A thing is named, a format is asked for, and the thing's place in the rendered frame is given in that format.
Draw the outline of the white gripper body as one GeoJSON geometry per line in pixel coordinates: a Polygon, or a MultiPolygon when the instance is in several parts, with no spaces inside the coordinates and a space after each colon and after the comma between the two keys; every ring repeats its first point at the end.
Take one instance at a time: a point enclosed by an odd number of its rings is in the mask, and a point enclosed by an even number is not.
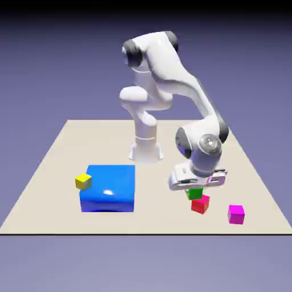
{"type": "Polygon", "coordinates": [[[221,186],[225,183],[227,174],[226,169],[216,169],[207,177],[197,176],[192,172],[190,162],[184,162],[175,165],[169,177],[169,188],[177,191],[221,186]]]}

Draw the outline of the small green cube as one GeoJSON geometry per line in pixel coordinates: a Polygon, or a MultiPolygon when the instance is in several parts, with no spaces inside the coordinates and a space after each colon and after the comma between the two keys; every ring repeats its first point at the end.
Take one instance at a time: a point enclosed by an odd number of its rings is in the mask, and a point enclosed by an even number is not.
{"type": "Polygon", "coordinates": [[[202,199],[203,188],[188,189],[185,191],[188,200],[200,200],[202,199]]]}

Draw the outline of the small red cube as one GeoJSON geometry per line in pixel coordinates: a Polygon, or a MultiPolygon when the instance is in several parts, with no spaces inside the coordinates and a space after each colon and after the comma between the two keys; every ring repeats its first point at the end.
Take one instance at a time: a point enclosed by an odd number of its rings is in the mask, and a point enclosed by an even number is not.
{"type": "Polygon", "coordinates": [[[209,207],[210,197],[202,195],[201,199],[192,200],[191,210],[200,214],[204,214],[209,207]]]}

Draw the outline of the small magenta cube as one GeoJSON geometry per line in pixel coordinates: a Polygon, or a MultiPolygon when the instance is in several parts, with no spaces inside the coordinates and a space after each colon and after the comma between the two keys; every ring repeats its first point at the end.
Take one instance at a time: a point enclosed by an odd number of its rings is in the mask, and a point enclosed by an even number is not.
{"type": "Polygon", "coordinates": [[[230,224],[242,225],[244,218],[245,211],[242,205],[229,205],[228,220],[230,224]]]}

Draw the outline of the small yellow cube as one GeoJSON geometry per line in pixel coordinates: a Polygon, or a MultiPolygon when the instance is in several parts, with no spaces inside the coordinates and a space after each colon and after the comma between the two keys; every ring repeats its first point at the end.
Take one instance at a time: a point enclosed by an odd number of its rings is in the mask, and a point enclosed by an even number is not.
{"type": "Polygon", "coordinates": [[[86,190],[92,187],[92,177],[86,173],[82,173],[75,177],[75,186],[79,190],[86,190]]]}

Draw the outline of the large blue box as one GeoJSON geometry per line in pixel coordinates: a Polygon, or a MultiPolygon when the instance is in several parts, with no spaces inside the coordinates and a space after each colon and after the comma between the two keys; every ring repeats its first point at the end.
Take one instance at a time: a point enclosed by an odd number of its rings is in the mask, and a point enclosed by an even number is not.
{"type": "Polygon", "coordinates": [[[79,192],[82,212],[133,212],[134,165],[89,165],[92,187],[79,192]]]}

